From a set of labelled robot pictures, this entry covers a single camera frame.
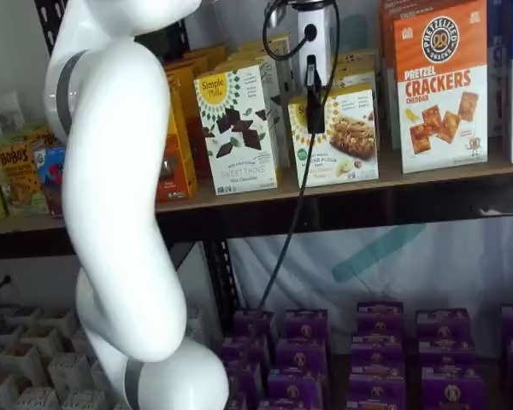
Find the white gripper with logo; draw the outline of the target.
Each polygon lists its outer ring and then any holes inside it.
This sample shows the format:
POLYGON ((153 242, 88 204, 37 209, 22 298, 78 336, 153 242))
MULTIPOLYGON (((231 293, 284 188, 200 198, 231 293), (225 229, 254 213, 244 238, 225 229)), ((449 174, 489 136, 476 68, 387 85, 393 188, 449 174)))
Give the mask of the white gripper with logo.
POLYGON ((332 71, 332 30, 333 8, 321 7, 298 11, 299 40, 304 37, 304 29, 313 25, 316 37, 307 41, 298 52, 299 79, 306 86, 306 120, 309 133, 324 133, 324 106, 321 99, 322 85, 326 85, 332 71))

